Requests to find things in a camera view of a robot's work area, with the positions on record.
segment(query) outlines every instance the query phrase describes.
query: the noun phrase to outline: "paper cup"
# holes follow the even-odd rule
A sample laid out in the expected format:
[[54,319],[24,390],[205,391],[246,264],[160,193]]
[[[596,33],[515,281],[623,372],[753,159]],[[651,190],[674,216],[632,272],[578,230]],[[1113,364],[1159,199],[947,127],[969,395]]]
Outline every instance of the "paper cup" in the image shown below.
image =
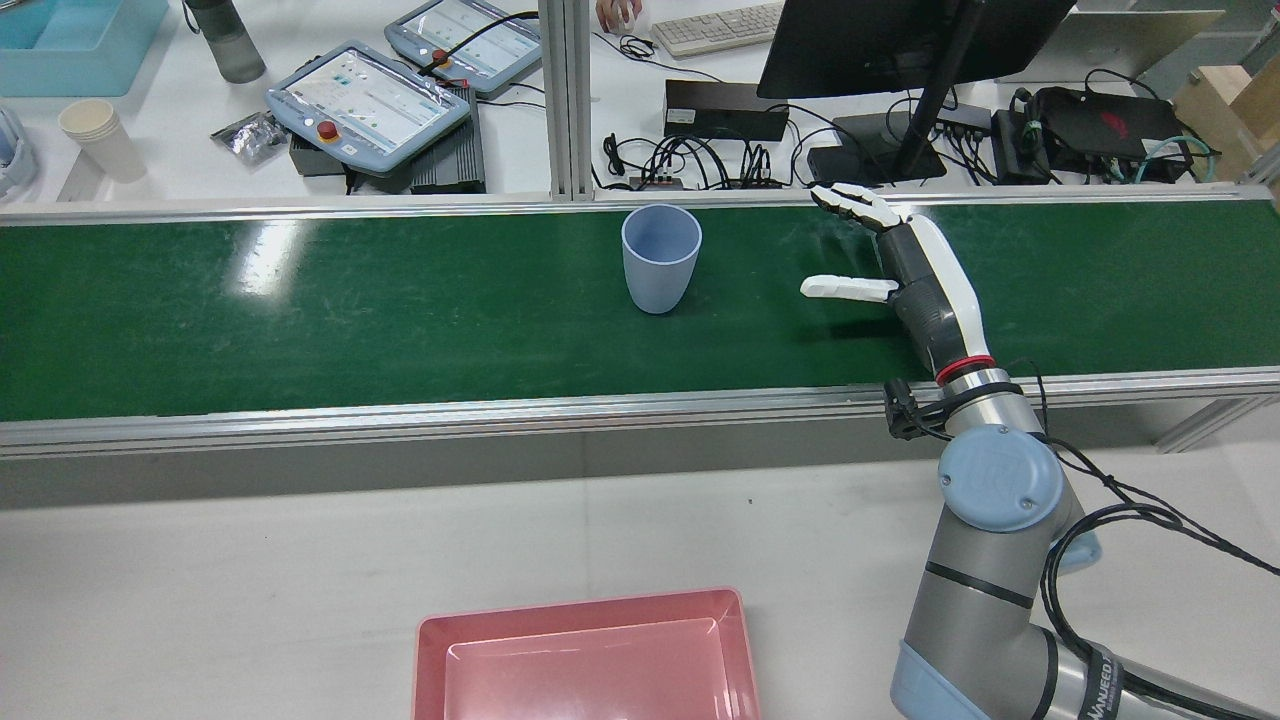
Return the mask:
[[72,102],[58,115],[58,124],[115,182],[134,182],[147,173],[120,117],[106,100]]

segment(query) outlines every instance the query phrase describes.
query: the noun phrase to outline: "green conveyor belt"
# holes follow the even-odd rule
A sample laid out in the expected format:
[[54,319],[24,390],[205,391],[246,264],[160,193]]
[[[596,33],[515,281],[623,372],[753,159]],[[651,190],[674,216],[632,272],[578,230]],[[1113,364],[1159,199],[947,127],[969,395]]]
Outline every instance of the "green conveyor belt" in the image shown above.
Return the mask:
[[[1280,365],[1265,201],[925,210],[997,357],[1046,374]],[[622,281],[622,213],[0,227],[0,420],[923,379],[876,275],[810,208],[696,210],[667,316]]]

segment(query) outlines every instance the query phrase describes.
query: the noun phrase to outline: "water bottle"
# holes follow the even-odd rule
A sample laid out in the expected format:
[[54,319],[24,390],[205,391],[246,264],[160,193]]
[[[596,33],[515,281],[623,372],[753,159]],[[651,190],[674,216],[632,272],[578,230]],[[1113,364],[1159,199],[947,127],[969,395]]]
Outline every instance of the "water bottle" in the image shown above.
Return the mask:
[[232,0],[184,0],[214,53],[218,72],[227,82],[250,82],[262,77],[266,64]]

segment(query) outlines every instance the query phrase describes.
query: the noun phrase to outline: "pink tray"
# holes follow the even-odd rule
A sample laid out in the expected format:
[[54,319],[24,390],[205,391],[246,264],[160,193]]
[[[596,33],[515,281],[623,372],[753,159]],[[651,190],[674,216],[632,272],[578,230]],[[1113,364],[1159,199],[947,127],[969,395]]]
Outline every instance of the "pink tray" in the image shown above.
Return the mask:
[[413,720],[759,720],[732,588],[428,618]]

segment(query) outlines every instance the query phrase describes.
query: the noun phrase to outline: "plastic tray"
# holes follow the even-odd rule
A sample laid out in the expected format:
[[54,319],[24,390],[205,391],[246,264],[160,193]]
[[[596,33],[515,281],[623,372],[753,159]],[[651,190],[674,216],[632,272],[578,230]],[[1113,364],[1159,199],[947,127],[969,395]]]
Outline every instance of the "plastic tray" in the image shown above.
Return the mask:
[[0,95],[129,91],[165,0],[28,0],[0,12]]
[[732,588],[429,618],[413,720],[758,720]]

